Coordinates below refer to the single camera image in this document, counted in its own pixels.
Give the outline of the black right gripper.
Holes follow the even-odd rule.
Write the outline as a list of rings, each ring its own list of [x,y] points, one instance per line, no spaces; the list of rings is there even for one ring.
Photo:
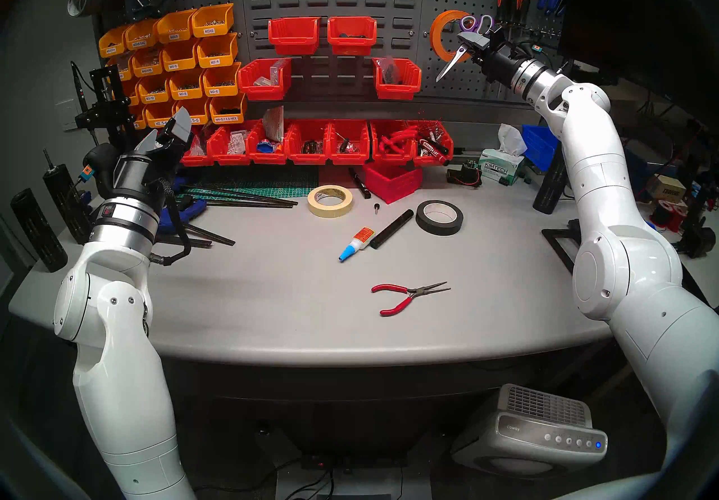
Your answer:
[[[512,85],[513,78],[526,62],[526,52],[502,34],[482,35],[462,31],[458,40],[463,48],[473,48],[471,61],[480,68],[489,83]]]

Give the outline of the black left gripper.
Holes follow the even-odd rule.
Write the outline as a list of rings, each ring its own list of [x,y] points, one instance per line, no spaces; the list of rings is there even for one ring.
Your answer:
[[[180,107],[168,121],[169,141],[158,143],[152,129],[134,152],[120,157],[113,175],[112,197],[128,197],[151,208],[163,208],[165,191],[172,187],[181,159],[194,139],[192,118]]]

